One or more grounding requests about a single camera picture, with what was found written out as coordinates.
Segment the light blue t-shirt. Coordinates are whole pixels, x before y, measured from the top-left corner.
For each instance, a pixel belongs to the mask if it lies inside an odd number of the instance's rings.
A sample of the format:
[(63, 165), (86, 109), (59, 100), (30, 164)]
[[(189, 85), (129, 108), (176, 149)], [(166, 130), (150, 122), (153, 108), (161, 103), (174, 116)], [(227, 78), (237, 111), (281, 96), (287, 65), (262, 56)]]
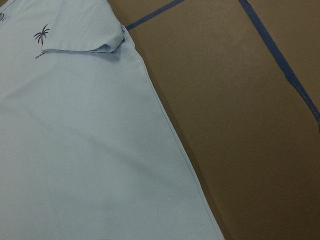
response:
[(0, 237), (223, 239), (106, 0), (0, 8)]

